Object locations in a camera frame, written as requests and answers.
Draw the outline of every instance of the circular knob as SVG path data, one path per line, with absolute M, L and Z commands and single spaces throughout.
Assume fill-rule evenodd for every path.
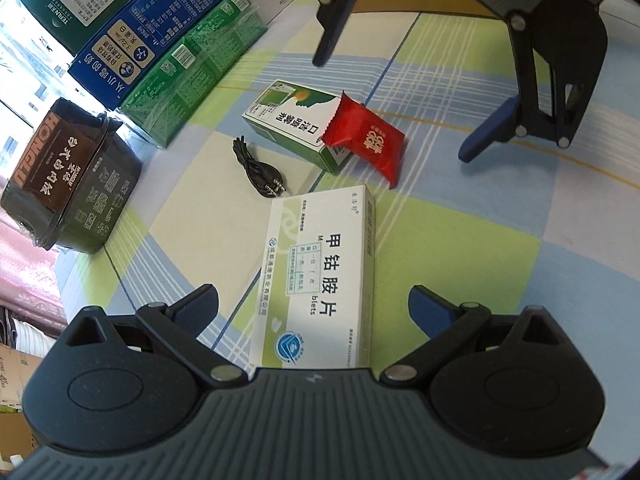
M 76 318 L 22 397 L 37 439 L 75 452 L 115 452 L 180 426 L 198 397 L 192 375 L 161 355 L 127 348 L 100 309 Z
M 587 444 L 604 410 L 598 381 L 562 346 L 521 343 L 476 352 L 434 378 L 434 410 L 475 447 L 535 458 Z

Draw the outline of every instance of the checkered tablecloth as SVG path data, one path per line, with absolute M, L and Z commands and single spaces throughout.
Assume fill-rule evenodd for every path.
M 593 447 L 610 462 L 640 452 L 640 54 L 610 42 L 594 99 L 567 151 L 493 146 L 469 165 L 465 136 L 516 93 L 502 22 L 414 13 L 356 14 L 326 67 L 311 65 L 316 1 L 296 0 L 212 92 L 171 147 L 148 163 L 105 250 L 56 267 L 69 318 L 86 304 L 133 313 L 202 283 L 220 314 L 201 342 L 248 367 L 270 202 L 231 150 L 244 135 L 292 193 L 365 182 L 376 198 L 372 367 L 425 341 L 406 299 L 424 284 L 494 312 L 544 304 L 602 382 L 607 410 Z M 542 102 L 548 76 L 540 67 Z M 257 136 L 241 113 L 275 79 L 365 102 L 406 136 L 399 185 L 352 158 L 338 177 Z

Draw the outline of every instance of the box stack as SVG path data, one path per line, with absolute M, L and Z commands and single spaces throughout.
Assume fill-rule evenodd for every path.
M 257 6 L 225 0 L 167 52 L 120 111 L 166 148 L 227 70 L 266 30 Z
M 73 78 L 161 147 L 290 1 L 22 0 Z

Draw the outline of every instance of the red candy wrapper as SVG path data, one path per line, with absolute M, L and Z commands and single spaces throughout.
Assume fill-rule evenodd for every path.
M 378 169 L 390 187 L 396 186 L 404 133 L 344 92 L 322 140 L 330 148 L 342 146 L 362 157 Z

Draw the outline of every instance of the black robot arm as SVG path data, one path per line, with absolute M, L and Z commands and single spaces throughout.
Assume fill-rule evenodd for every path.
M 313 59 L 324 65 L 331 56 L 357 0 L 318 0 L 324 28 Z M 460 147 L 470 162 L 492 142 L 534 136 L 568 148 L 593 94 L 607 51 L 607 31 L 600 19 L 603 0 L 477 0 L 508 25 L 518 80 L 518 95 L 508 99 Z M 538 102 L 534 51 L 550 67 L 552 110 Z

